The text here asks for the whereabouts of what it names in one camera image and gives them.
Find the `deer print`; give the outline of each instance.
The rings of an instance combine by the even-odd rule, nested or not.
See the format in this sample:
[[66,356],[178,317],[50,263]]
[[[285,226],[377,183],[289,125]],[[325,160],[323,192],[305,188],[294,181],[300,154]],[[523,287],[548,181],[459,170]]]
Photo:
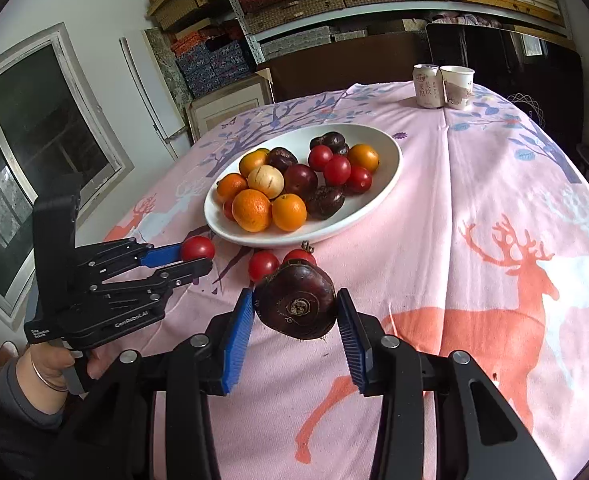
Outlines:
[[[543,295],[559,299],[559,291],[537,262],[546,262],[543,242],[532,240],[525,231],[525,243],[520,244],[507,216],[493,227],[492,238],[502,253],[501,259],[487,254],[472,238],[475,224],[459,229],[468,247],[484,262],[505,267],[508,276],[517,278],[518,307],[494,308],[482,311],[457,308],[423,307],[392,314],[383,320],[386,333],[396,334],[416,349],[447,356],[456,349],[469,351],[484,372],[491,377],[503,396],[512,400],[514,409],[524,425],[532,431],[532,412],[527,403],[527,376],[539,361],[545,338]],[[513,257],[512,251],[519,253]],[[356,392],[350,376],[335,379],[330,391],[310,414],[294,441],[295,459],[309,463],[311,434],[321,418],[335,404]]]
[[199,178],[197,180],[190,180],[181,182],[177,185],[175,196],[177,198],[174,205],[166,212],[155,212],[147,215],[139,224],[139,233],[142,240],[153,240],[156,236],[161,234],[172,219],[179,213],[188,210],[191,200],[195,196],[204,193],[209,187],[208,180]]
[[127,238],[132,235],[145,216],[152,212],[156,200],[157,195],[154,194],[137,203],[134,209],[132,209],[132,219],[124,226],[115,225],[108,233],[108,236],[106,236],[105,241],[120,240],[121,238]]
[[[583,200],[570,186],[561,194],[569,214],[560,211],[549,193],[543,194],[543,200],[556,216],[568,224],[576,225],[589,238],[589,196]],[[544,302],[547,315],[546,342],[553,351],[568,386],[573,388],[574,381],[561,354],[560,331],[565,314],[571,307],[589,308],[589,256],[557,256],[554,261],[544,262],[542,266],[551,279],[559,284],[562,300],[554,306],[549,305],[547,301]]]

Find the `silver screw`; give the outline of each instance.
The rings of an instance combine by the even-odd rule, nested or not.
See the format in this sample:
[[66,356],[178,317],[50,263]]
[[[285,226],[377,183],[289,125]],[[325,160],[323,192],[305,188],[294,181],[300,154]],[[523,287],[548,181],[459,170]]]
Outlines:
[[385,346],[385,348],[396,348],[401,344],[398,337],[393,335],[385,335],[381,338],[381,344]]
[[119,355],[119,361],[129,365],[130,363],[135,362],[137,360],[137,357],[138,355],[134,350],[124,350],[123,352],[121,352],[121,355]]
[[206,334],[196,334],[190,338],[190,345],[194,348],[203,348],[210,342],[210,338]]
[[452,354],[452,359],[454,359],[455,363],[466,365],[469,363],[469,354],[463,350],[457,350],[454,354]]

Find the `yellow fruit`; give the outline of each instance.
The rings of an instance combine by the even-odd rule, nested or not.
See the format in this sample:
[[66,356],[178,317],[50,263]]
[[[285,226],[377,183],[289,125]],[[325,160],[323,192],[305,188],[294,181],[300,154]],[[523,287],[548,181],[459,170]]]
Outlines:
[[283,231],[296,231],[305,224],[306,218],[305,202],[293,193],[281,195],[272,203],[272,219]]
[[366,168],[370,173],[374,173],[379,167],[379,154],[369,144],[355,144],[347,152],[347,160],[353,166]]
[[256,189],[241,191],[232,202],[232,216],[242,228],[258,233],[270,226],[271,204],[268,197]]
[[245,178],[248,177],[250,172],[259,166],[263,166],[266,163],[268,154],[265,152],[251,152],[245,155],[239,162],[239,173]]
[[281,172],[267,164],[255,168],[248,175],[248,187],[260,191],[269,199],[278,197],[285,185]]
[[216,194],[222,203],[248,188],[248,181],[239,173],[230,173],[216,183]]

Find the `bracelet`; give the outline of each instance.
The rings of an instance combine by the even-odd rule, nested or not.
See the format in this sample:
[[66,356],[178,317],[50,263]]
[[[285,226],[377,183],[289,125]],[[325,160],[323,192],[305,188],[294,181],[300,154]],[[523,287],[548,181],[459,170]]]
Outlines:
[[51,390],[54,390],[56,392],[67,392],[68,391],[68,386],[57,386],[54,383],[51,383],[50,381],[48,381],[47,379],[45,379],[40,373],[39,370],[36,369],[36,366],[34,365],[34,361],[32,360],[32,356],[30,356],[30,362],[32,363],[32,367],[34,369],[34,373],[36,373],[36,376],[41,379],[41,382],[43,384],[45,384],[48,388],[50,388]]

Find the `dark sleeve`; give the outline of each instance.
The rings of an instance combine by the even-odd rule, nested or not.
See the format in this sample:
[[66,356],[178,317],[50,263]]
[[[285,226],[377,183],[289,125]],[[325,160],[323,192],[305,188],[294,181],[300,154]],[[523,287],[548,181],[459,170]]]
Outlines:
[[18,386],[16,361],[0,369],[1,478],[33,480],[56,438],[62,414],[46,415],[35,409]]

